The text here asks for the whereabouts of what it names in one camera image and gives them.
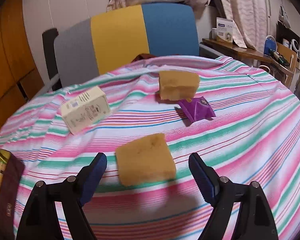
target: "white container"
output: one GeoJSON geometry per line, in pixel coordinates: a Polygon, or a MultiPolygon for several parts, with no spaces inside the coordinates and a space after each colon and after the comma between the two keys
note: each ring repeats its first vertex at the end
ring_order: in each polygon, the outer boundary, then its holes
{"type": "Polygon", "coordinates": [[[217,28],[212,28],[211,29],[211,36],[213,40],[217,39],[217,28]]]}
{"type": "Polygon", "coordinates": [[[95,86],[61,106],[61,116],[72,134],[110,113],[106,94],[95,86]]]}
{"type": "Polygon", "coordinates": [[[217,17],[217,41],[232,43],[233,21],[217,17]]]}

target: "white wall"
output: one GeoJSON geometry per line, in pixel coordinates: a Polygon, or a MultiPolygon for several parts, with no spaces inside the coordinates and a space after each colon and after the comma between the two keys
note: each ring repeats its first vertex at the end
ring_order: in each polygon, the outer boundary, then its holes
{"type": "Polygon", "coordinates": [[[49,82],[42,33],[50,28],[59,32],[106,12],[109,0],[22,0],[23,18],[32,56],[44,83],[49,82]]]}
{"type": "Polygon", "coordinates": [[[211,28],[217,26],[218,10],[215,7],[207,6],[202,17],[196,21],[199,43],[203,38],[209,38],[211,28]]]}
{"type": "MultiPolygon", "coordinates": [[[[282,0],[283,6],[288,15],[291,30],[300,37],[300,14],[289,0],[282,0]]],[[[281,0],[270,0],[271,5],[271,25],[270,33],[275,37],[276,24],[279,19],[279,9],[281,0]]]]}

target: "chair backrest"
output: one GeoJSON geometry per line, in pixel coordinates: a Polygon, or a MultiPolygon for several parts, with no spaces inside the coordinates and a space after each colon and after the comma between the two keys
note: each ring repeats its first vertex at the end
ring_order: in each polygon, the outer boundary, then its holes
{"type": "Polygon", "coordinates": [[[99,14],[54,41],[62,86],[82,83],[130,63],[138,54],[199,56],[190,6],[151,3],[99,14]]]}

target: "blue gripper pad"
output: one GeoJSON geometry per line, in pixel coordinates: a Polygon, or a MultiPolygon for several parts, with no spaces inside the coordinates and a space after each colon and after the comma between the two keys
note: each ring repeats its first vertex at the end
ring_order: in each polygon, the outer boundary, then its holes
{"type": "Polygon", "coordinates": [[[93,169],[90,172],[88,178],[82,187],[82,194],[80,198],[81,206],[84,206],[85,203],[89,202],[103,176],[103,173],[107,168],[107,157],[104,153],[98,153],[95,159],[91,162],[90,165],[93,165],[93,169]]]}
{"type": "Polygon", "coordinates": [[[189,169],[205,202],[214,206],[219,193],[219,176],[207,166],[197,153],[189,156],[189,169]]]}

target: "wooden desk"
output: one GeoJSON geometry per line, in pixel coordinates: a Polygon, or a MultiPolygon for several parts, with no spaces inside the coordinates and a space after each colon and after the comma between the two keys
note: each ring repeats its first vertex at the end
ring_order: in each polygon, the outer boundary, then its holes
{"type": "Polygon", "coordinates": [[[223,53],[230,54],[236,60],[242,60],[243,58],[256,59],[262,62],[272,63],[273,59],[263,53],[256,51],[254,49],[244,49],[240,48],[235,44],[230,44],[227,42],[216,41],[212,39],[202,39],[202,42],[212,46],[213,49],[223,53]]]}

